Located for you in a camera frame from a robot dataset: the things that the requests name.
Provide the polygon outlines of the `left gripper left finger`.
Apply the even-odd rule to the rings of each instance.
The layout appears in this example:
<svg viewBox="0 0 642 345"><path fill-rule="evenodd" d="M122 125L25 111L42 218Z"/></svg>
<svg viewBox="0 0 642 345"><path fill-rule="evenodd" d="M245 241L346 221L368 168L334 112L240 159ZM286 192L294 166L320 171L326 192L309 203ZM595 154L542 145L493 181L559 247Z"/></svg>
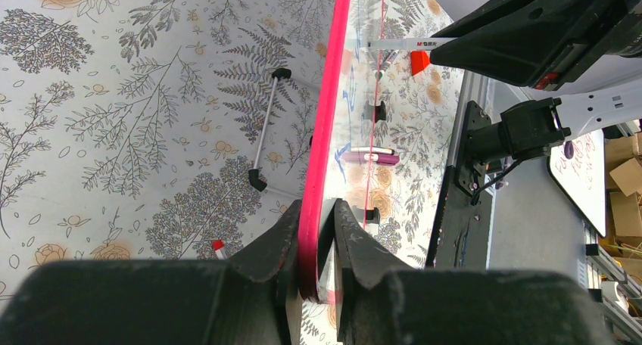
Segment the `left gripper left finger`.
<svg viewBox="0 0 642 345"><path fill-rule="evenodd" d="M226 260L49 263L1 316L3 344L293 344L301 202Z"/></svg>

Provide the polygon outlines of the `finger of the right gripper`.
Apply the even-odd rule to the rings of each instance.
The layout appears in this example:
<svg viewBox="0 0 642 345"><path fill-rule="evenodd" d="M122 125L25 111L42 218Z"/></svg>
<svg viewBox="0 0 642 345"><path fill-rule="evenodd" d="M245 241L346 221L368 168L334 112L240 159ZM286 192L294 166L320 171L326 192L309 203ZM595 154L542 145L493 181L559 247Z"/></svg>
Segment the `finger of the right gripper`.
<svg viewBox="0 0 642 345"><path fill-rule="evenodd" d="M602 56L641 56L641 0L490 0L434 34L433 64L558 90Z"/></svg>

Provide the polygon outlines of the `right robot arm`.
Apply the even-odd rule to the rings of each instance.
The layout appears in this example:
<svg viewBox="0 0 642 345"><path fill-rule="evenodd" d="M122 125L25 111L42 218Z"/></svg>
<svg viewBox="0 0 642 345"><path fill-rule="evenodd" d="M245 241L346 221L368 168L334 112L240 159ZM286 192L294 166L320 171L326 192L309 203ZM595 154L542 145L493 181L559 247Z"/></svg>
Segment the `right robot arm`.
<svg viewBox="0 0 642 345"><path fill-rule="evenodd" d="M438 32L433 64L517 87L556 91L602 56L641 56L641 0L490 0ZM516 104L468 129L465 157L487 163L550 154L565 141L641 115L641 84Z"/></svg>

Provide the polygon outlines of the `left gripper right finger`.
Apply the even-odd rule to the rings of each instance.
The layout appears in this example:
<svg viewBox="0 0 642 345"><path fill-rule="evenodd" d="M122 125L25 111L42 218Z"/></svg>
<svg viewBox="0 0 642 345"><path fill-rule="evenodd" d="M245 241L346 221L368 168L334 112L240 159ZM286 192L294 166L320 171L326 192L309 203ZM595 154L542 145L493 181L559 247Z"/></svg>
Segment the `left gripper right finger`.
<svg viewBox="0 0 642 345"><path fill-rule="evenodd" d="M564 275L415 269L367 233L345 200L333 217L341 343L614 343L597 304Z"/></svg>

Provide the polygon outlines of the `pink framed whiteboard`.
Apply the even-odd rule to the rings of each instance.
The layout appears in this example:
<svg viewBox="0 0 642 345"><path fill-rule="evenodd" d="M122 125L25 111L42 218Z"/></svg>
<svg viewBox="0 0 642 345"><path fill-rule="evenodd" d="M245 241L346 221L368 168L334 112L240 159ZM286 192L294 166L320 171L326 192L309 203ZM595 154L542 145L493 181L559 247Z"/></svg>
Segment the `pink framed whiteboard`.
<svg viewBox="0 0 642 345"><path fill-rule="evenodd" d="M361 114L366 102L379 102L381 50L362 43L385 38L386 9L386 0L335 0L298 229L305 300L335 300L329 224L335 200L354 195L358 214L367 212L367 190L347 177L351 169L371 163L348 163L341 155L352 147L374 146L375 123Z"/></svg>

